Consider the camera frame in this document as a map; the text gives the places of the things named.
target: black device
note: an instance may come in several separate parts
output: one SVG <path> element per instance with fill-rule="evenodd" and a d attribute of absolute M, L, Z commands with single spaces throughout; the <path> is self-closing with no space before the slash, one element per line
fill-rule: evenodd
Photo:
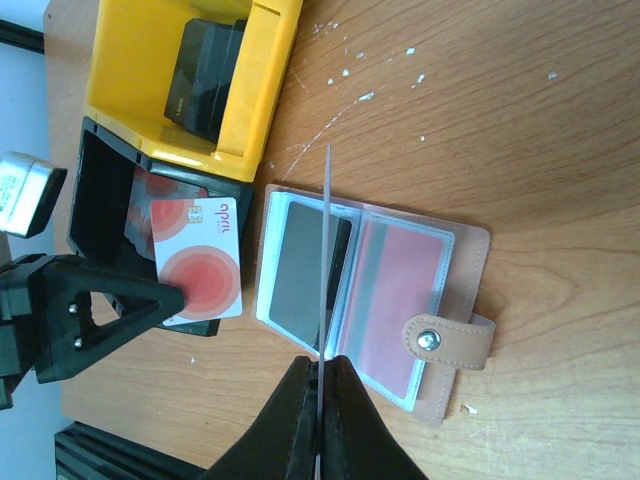
<path fill-rule="evenodd" d="M 143 299 L 105 325 L 91 292 Z M 26 255 L 0 270 L 0 409 L 34 366 L 39 383 L 72 378 L 184 308 L 182 291 L 76 255 Z"/>
<path fill-rule="evenodd" d="M 74 253 L 123 273 L 157 281 L 155 263 L 139 255 L 124 236 L 136 165 L 149 173 L 202 187 L 209 197 L 235 198 L 238 236 L 241 237 L 253 197 L 251 184 L 151 158 L 88 117 L 82 127 L 69 227 L 69 246 Z M 125 293 L 105 292 L 105 296 L 119 315 L 127 315 L 148 303 Z M 171 327 L 162 323 L 157 326 L 210 337 L 217 334 L 219 323 L 220 320 L 212 319 Z"/>
<path fill-rule="evenodd" d="M 245 20 L 227 25 L 200 18 L 185 25 L 165 117 L 218 141 L 245 26 Z"/>
<path fill-rule="evenodd" d="M 69 480 L 427 480 L 389 433 L 347 357 L 325 364 L 318 435 L 318 362 L 297 357 L 247 432 L 209 470 L 76 423 L 56 434 Z"/>
<path fill-rule="evenodd" d="M 0 232 L 30 238 L 49 223 L 67 176 L 44 160 L 24 153 L 0 156 Z"/>

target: white paint flecks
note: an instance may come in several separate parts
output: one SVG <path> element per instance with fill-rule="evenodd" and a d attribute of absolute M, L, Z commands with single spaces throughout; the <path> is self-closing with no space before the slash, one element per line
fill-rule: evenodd
<path fill-rule="evenodd" d="M 358 101 L 359 102 L 364 102 L 366 100 L 371 100 L 374 96 L 375 96 L 375 92 L 369 92 L 369 93 L 365 93 L 364 95 L 362 95 Z"/>
<path fill-rule="evenodd" d="M 414 83 L 413 85 L 411 85 L 411 90 L 413 90 L 414 88 L 416 88 L 418 86 L 419 83 L 422 83 L 422 81 L 424 80 L 424 73 L 421 73 L 418 78 L 416 78 L 416 83 Z"/>
<path fill-rule="evenodd" d="M 294 72 L 294 71 L 293 71 L 293 68 L 292 68 L 292 69 L 290 69 L 290 70 L 291 70 L 291 73 L 293 74 L 293 76 L 296 78 L 296 81 L 297 81 L 297 82 L 300 84 L 300 86 L 302 87 L 302 89 L 303 89 L 305 92 L 309 93 L 309 89 L 307 88 L 307 86 L 306 86 L 304 83 L 302 83 L 302 80 L 300 80 L 300 77 L 298 76 L 298 74 L 297 74 L 296 72 Z"/>
<path fill-rule="evenodd" d="M 285 152 L 289 152 L 293 149 L 300 149 L 303 148 L 306 144 L 305 143 L 294 143 L 293 145 L 289 145 L 287 148 L 284 149 Z"/>
<path fill-rule="evenodd" d="M 467 405 L 466 403 L 463 403 L 462 405 L 460 405 L 460 411 L 470 413 L 471 415 L 478 414 L 477 408 L 474 408 L 471 405 Z"/>
<path fill-rule="evenodd" d="M 347 113 L 351 108 L 356 106 L 358 104 L 358 102 L 364 102 L 364 101 L 367 101 L 367 100 L 371 100 L 374 96 L 375 96 L 375 92 L 365 93 L 364 95 L 362 95 L 357 100 L 354 100 L 353 103 L 350 103 L 349 105 L 344 107 L 342 110 L 340 110 L 340 112 L 338 112 L 338 115 L 333 117 L 329 121 L 329 123 L 327 123 L 324 127 L 322 127 L 322 130 L 320 130 L 318 133 L 316 133 L 316 136 L 313 137 L 309 143 L 304 145 L 304 147 L 302 148 L 302 151 L 298 154 L 296 159 L 291 163 L 291 166 L 287 169 L 285 174 L 282 176 L 282 180 L 286 180 L 287 179 L 287 177 L 291 174 L 291 172 L 293 172 L 293 170 L 298 166 L 298 163 L 300 162 L 300 160 L 302 159 L 304 154 L 309 151 L 311 146 L 324 134 L 324 132 L 326 132 L 328 129 L 330 129 L 331 126 L 340 119 L 340 117 L 342 117 L 345 113 Z"/>
<path fill-rule="evenodd" d="M 311 148 L 311 146 L 322 136 L 322 134 L 324 132 L 326 132 L 329 128 L 331 128 L 331 126 L 336 123 L 340 117 L 342 115 L 344 115 L 345 113 L 347 113 L 356 103 L 358 103 L 358 101 L 354 101 L 353 103 L 347 105 L 346 107 L 344 107 L 342 110 L 340 110 L 340 112 L 338 113 L 338 115 L 336 115 L 335 117 L 333 117 L 331 119 L 331 121 L 329 123 L 327 123 L 324 127 L 322 127 L 322 130 L 320 130 L 318 133 L 316 133 L 316 136 L 313 137 L 311 139 L 311 141 L 309 143 L 307 143 L 304 148 L 302 149 L 302 151 L 298 154 L 298 156 L 296 157 L 296 159 L 293 161 L 293 163 L 291 164 L 291 166 L 287 169 L 287 171 L 285 172 L 285 174 L 282 176 L 282 180 L 286 180 L 287 177 L 289 176 L 289 174 L 291 172 L 293 172 L 293 170 L 298 166 L 298 162 L 300 162 L 300 159 L 304 156 L 305 153 L 307 153 L 309 151 L 309 149 Z"/>

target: black plastic base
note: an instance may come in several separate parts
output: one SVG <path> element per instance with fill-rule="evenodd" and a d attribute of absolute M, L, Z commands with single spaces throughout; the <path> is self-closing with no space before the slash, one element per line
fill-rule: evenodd
<path fill-rule="evenodd" d="M 97 428 L 74 423 L 55 434 L 56 475 L 69 480 L 197 480 L 204 470 Z"/>
<path fill-rule="evenodd" d="M 207 190 L 209 197 L 233 197 L 242 229 L 249 212 L 253 187 L 148 157 L 88 117 L 82 123 L 78 174 L 71 212 L 69 245 L 77 255 L 123 273 L 156 280 L 154 262 L 139 255 L 124 236 L 129 197 L 136 165 L 148 172 Z M 107 295 L 118 314 L 137 310 L 139 300 Z M 213 336 L 219 320 L 162 327 L 180 333 Z"/>
<path fill-rule="evenodd" d="M 130 295 L 141 307 L 96 325 L 92 292 Z M 78 255 L 31 254 L 0 267 L 0 410 L 31 367 L 39 383 L 72 378 L 184 305 L 177 287 Z"/>

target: card holder wallet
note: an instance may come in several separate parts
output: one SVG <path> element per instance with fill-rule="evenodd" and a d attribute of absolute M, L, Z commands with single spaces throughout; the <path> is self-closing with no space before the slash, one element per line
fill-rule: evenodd
<path fill-rule="evenodd" d="M 472 313 L 489 233 L 332 198 L 326 358 L 346 355 L 364 383 L 431 426 L 455 374 L 484 367 L 495 325 Z M 319 354 L 317 194 L 266 191 L 256 317 Z"/>

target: black box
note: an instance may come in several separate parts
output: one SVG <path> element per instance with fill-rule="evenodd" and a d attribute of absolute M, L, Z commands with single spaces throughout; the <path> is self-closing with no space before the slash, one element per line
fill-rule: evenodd
<path fill-rule="evenodd" d="M 251 184 L 148 157 L 88 117 L 82 129 L 68 238 L 74 253 L 123 272 L 157 279 L 155 262 L 139 255 L 124 236 L 136 165 L 152 174 L 202 187 L 209 197 L 235 198 L 238 237 L 241 237 L 253 196 Z M 106 296 L 120 315 L 144 306 L 140 300 L 130 297 Z M 219 320 L 212 319 L 173 327 L 158 326 L 211 336 L 216 334 L 218 324 Z"/>
<path fill-rule="evenodd" d="M 165 117 L 217 142 L 245 20 L 233 26 L 193 19 L 184 29 Z"/>

